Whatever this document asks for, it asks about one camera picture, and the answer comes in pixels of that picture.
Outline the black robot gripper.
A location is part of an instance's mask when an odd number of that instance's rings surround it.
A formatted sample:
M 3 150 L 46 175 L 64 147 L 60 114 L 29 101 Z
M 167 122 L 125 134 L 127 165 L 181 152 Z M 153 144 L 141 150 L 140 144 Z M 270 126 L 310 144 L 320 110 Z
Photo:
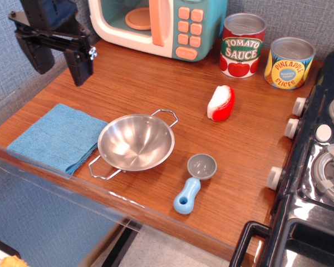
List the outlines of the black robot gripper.
M 90 31 L 80 24 L 74 1 L 21 1 L 23 11 L 8 18 L 16 26 L 16 40 L 33 68 L 41 75 L 55 64 L 51 49 L 65 51 L 73 81 L 82 86 L 93 75 L 96 48 L 90 45 Z

